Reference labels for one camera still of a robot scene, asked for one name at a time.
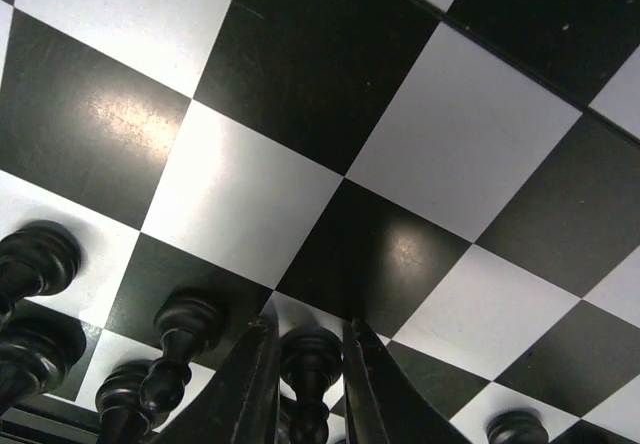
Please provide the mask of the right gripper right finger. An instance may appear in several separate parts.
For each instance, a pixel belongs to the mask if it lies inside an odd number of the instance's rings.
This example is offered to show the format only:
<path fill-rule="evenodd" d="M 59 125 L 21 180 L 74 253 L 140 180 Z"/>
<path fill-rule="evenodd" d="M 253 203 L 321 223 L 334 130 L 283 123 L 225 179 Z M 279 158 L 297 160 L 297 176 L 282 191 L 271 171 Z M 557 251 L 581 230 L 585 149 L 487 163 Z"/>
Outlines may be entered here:
<path fill-rule="evenodd" d="M 417 391 L 364 321 L 343 326 L 348 443 L 466 443 Z"/>

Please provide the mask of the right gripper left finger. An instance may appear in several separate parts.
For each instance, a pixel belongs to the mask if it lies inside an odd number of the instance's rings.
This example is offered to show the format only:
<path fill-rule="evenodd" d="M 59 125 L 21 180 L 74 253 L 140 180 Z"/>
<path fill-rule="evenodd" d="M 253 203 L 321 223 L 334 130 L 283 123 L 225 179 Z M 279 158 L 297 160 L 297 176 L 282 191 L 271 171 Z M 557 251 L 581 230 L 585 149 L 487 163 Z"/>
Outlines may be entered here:
<path fill-rule="evenodd" d="M 280 407 L 277 311 L 249 324 L 212 380 L 155 438 L 166 444 L 262 444 L 277 441 Z"/>

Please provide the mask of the black queen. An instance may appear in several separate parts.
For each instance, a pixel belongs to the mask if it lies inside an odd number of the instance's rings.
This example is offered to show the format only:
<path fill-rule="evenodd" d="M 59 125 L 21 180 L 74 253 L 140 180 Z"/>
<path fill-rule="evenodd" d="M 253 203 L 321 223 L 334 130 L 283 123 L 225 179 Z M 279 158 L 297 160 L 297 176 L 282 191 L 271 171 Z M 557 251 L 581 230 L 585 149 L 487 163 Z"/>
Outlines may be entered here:
<path fill-rule="evenodd" d="M 59 388 L 87 346 L 78 323 L 24 317 L 1 331 L 1 412 Z"/>

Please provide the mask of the folding chess board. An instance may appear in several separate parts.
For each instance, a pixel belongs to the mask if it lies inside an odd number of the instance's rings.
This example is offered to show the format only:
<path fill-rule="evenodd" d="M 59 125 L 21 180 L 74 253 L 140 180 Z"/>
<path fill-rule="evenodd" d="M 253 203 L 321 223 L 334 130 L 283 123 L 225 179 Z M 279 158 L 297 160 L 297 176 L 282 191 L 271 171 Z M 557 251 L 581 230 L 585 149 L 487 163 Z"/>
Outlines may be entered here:
<path fill-rule="evenodd" d="M 40 416 L 95 432 L 200 288 L 187 399 L 272 304 L 367 321 L 474 443 L 635 443 L 639 0 L 1 0 L 1 231 L 36 220 L 83 265 L 17 312 L 87 339 Z"/>

